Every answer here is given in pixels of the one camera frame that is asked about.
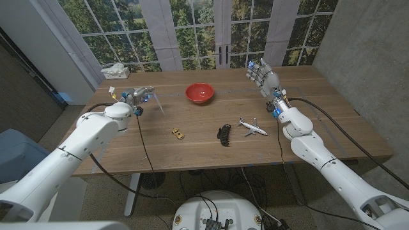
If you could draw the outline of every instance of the window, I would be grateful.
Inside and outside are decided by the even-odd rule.
[[[184,70],[216,68],[213,0],[170,0]]]
[[[139,0],[58,0],[102,67],[161,71]]]
[[[233,0],[230,68],[264,56],[273,0]]]
[[[338,0],[301,0],[283,66],[311,65]]]

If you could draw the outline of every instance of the blue connector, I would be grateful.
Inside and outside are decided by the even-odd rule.
[[[274,109],[273,111],[273,117],[274,118],[278,118],[280,115],[281,111],[279,109]]]

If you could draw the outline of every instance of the blue chair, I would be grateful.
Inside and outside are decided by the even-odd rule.
[[[50,152],[14,129],[0,134],[0,184],[19,180]]]

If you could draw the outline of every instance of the black cable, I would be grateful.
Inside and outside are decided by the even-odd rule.
[[[98,107],[98,106],[111,106],[111,105],[113,105],[113,103],[98,103],[98,104],[96,104],[96,105],[91,106],[91,107],[87,110],[87,112],[91,112],[93,109],[95,109],[95,108]],[[110,179],[112,179],[113,181],[115,181],[117,184],[121,185],[121,187],[127,189],[129,192],[132,192],[132,193],[134,193],[134,194],[138,194],[138,195],[143,196],[143,197],[156,198],[157,200],[159,200],[159,199],[167,199],[167,200],[171,201],[174,205],[176,205],[176,204],[174,203],[174,201],[172,201],[170,198],[158,196],[158,185],[157,185],[157,181],[156,181],[156,177],[155,177],[155,171],[153,170],[152,163],[151,163],[151,161],[150,161],[150,159],[149,159],[149,156],[148,156],[148,153],[147,153],[147,151],[146,151],[146,147],[145,147],[145,143],[144,143],[144,141],[143,141],[143,136],[142,136],[142,131],[141,131],[141,125],[139,124],[139,118],[138,118],[138,116],[136,116],[136,118],[137,118],[137,122],[138,122],[139,133],[140,133],[140,135],[141,135],[142,145],[143,145],[143,148],[144,148],[144,150],[145,150],[146,158],[148,159],[149,164],[150,164],[151,169],[152,169],[153,179],[154,179],[154,181],[155,181],[155,187],[156,187],[156,197],[153,197],[153,196],[150,196],[150,195],[146,195],[146,194],[142,194],[142,193],[137,192],[137,191],[135,191],[135,190],[129,188],[128,186],[124,185],[122,182],[120,182],[119,180],[117,180],[116,178],[114,178],[111,174],[109,174],[109,172],[107,172],[107,171],[102,167],[102,165],[96,160],[96,158],[94,157],[94,155],[93,155],[92,153],[91,153],[89,156],[90,156],[91,159],[94,161],[94,163],[98,166],[98,168],[100,168],[101,171],[104,172],[105,175],[107,175]],[[166,224],[165,220],[163,220],[162,218],[160,218],[157,214],[156,214],[156,216],[166,225],[166,227],[168,228],[168,230],[170,230],[170,228],[169,228],[169,226]]]
[[[364,225],[366,225],[366,226],[372,227],[373,229],[381,230],[381,229],[378,229],[378,228],[375,227],[375,226],[372,226],[371,224],[368,224],[368,223],[366,223],[366,222],[364,222],[364,221],[361,221],[361,220],[357,220],[357,219],[355,219],[355,218],[344,217],[344,216],[340,216],[340,215],[336,215],[336,214],[332,214],[332,213],[327,213],[327,212],[325,212],[325,211],[317,210],[317,209],[315,209],[315,208],[312,208],[312,207],[306,205],[305,202],[303,202],[300,198],[297,197],[297,195],[295,194],[293,185],[292,185],[291,182],[289,181],[288,173],[287,173],[287,170],[286,170],[286,164],[284,163],[284,159],[283,159],[283,157],[282,157],[282,147],[281,147],[281,142],[280,142],[279,121],[278,121],[278,120],[276,120],[276,121],[277,121],[277,140],[278,140],[278,142],[279,142],[279,146],[280,146],[280,150],[281,150],[282,166],[284,167],[284,172],[285,172],[285,174],[286,174],[286,179],[287,179],[288,185],[289,185],[289,187],[290,187],[290,189],[291,189],[291,192],[293,193],[294,197],[295,197],[298,201],[300,201],[300,203],[301,203],[302,205],[304,205],[305,207],[307,207],[307,208],[309,208],[309,209],[311,209],[311,210],[313,210],[313,211],[317,211],[317,212],[319,212],[319,213],[326,214],[326,215],[330,215],[330,216],[333,216],[333,217],[338,217],[338,218],[342,218],[342,219],[346,219],[346,220],[352,220],[352,221],[358,222],[358,223],[360,223],[360,224],[364,224]]]
[[[212,210],[210,209],[210,206],[209,206],[209,204],[207,204],[207,202],[205,201],[205,198],[202,196],[202,194],[201,193],[199,193],[199,196],[200,197],[202,197],[202,200],[204,201],[204,203],[207,205],[207,207],[209,208],[209,212],[210,212],[210,219],[211,220],[213,220],[213,215],[212,215]]]
[[[187,199],[186,191],[185,191],[185,188],[183,187],[183,182],[182,182],[182,180],[181,180],[181,174],[182,174],[182,172],[183,172],[183,171],[180,171],[180,173],[179,173],[179,182],[180,182],[180,187],[181,187],[181,189],[182,189],[182,191],[183,191],[183,194],[185,194],[185,199]],[[209,211],[210,211],[210,219],[213,220],[212,210],[210,209],[209,204],[207,204],[207,202],[205,201],[205,199],[204,199],[204,197],[202,196],[201,193],[199,193],[199,196],[202,198],[202,200],[204,201],[204,203],[205,203],[205,204],[207,205],[207,207],[209,208]]]
[[[210,202],[213,204],[213,206],[215,207],[215,209],[216,209],[216,222],[219,221],[219,211],[217,211],[216,204],[213,203],[213,201],[212,201],[211,199],[206,198],[206,197],[204,197],[204,196],[202,196],[202,195],[201,195],[201,196],[195,195],[194,197],[202,197],[203,199],[206,199],[206,200],[210,201]]]
[[[141,135],[141,140],[142,140],[143,149],[145,150],[146,158],[148,159],[148,162],[149,162],[149,164],[151,165],[151,169],[152,169],[152,173],[153,173],[153,181],[155,182],[156,198],[157,198],[157,202],[158,202],[158,204],[159,204],[158,183],[157,183],[157,181],[156,181],[155,171],[153,170],[153,166],[152,166],[151,160],[149,159],[148,152],[146,151],[145,142],[143,141],[141,125],[139,124],[139,116],[136,116],[136,120],[137,120],[137,122],[138,122],[139,134]],[[163,220],[162,218],[160,218],[160,217],[158,216],[158,214],[156,214],[156,216],[166,225],[166,227],[168,228],[168,230],[171,230],[171,228],[166,224],[165,220]]]
[[[180,183],[181,190],[183,191],[183,194],[185,195],[185,199],[187,200],[186,191],[185,191],[185,188],[183,187],[183,183],[181,182],[181,172],[182,171],[180,171],[179,173],[179,183]]]
[[[373,157],[370,153],[368,153],[360,144],[358,144],[348,133],[345,132],[345,130],[343,128],[341,128],[340,125],[338,125],[338,123],[327,113],[325,112],[323,109],[321,109],[320,107],[318,107],[317,105],[315,105],[314,103],[302,99],[302,98],[288,98],[289,101],[292,100],[300,100],[302,102],[305,102],[309,105],[312,105],[314,108],[318,109],[320,112],[322,112],[324,115],[326,115],[326,117],[331,120],[333,122],[333,124],[354,144],[356,145],[356,147],[358,147],[358,149],[360,149],[363,153],[365,153],[365,155],[367,155],[373,162],[375,162],[377,165],[379,165],[379,167],[381,167],[383,170],[385,170],[387,173],[389,173],[393,178],[395,178],[395,180],[397,180],[400,184],[402,184],[403,186],[405,186],[405,188],[407,188],[409,190],[409,184],[407,184],[406,182],[404,182],[399,176],[397,176],[396,174],[394,174],[391,170],[389,170],[388,168],[386,168],[382,163],[380,163],[379,161],[377,161],[377,159],[375,159],[375,157]]]

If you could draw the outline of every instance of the table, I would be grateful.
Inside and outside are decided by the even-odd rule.
[[[313,66],[287,66],[273,68],[289,97],[300,97],[326,110],[358,143],[376,157],[389,157],[392,150],[386,142],[354,111],[353,107],[328,83]],[[280,164],[281,153],[277,142],[277,123],[266,111],[266,100],[245,74],[246,69],[196,70],[182,72],[131,73],[127,79],[105,80],[85,106],[81,114],[92,105],[115,102],[108,93],[115,87],[117,95],[125,88],[154,86],[163,106],[163,115],[155,99],[142,104],[144,113],[139,117],[147,152],[155,171],[179,171],[221,167]],[[185,97],[185,89],[195,82],[207,82],[215,89],[212,101],[196,105]],[[325,146],[339,159],[366,157],[338,129],[316,109],[306,103],[292,101],[314,124],[314,130]],[[239,117],[268,133],[244,137],[248,128],[236,126]],[[229,147],[217,139],[219,127],[231,125]],[[150,165],[142,147],[136,117],[129,123],[129,131],[115,137],[101,158],[101,164],[111,174],[148,173]],[[178,140],[171,133],[179,128],[185,138]],[[66,139],[75,124],[65,135]],[[293,154],[290,142],[282,134],[280,140],[284,161],[302,162]],[[74,176],[102,174],[92,159],[87,158],[74,172]]]

